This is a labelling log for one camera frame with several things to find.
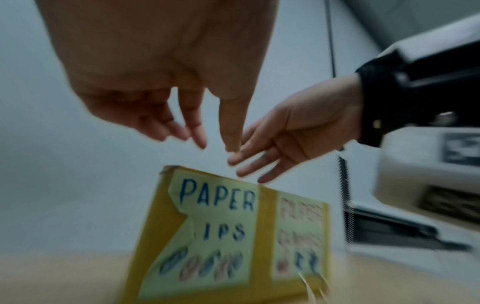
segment black sleeve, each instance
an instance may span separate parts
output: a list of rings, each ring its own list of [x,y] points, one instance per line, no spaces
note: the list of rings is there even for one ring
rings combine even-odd
[[[406,63],[395,51],[361,66],[364,108],[358,142],[378,147],[384,134],[408,124],[480,126],[480,42]]]

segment white wall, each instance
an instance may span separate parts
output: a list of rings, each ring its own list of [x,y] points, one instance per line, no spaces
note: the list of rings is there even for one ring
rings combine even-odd
[[[234,177],[212,95],[203,105],[205,152],[191,142],[153,142],[83,110],[32,2],[0,3],[0,41],[0,251],[131,250],[164,165]],[[247,123],[329,77],[323,2],[282,1]],[[175,94],[169,102],[180,117]],[[270,186],[338,206],[336,156]],[[333,230],[335,246],[341,246],[341,228]]]

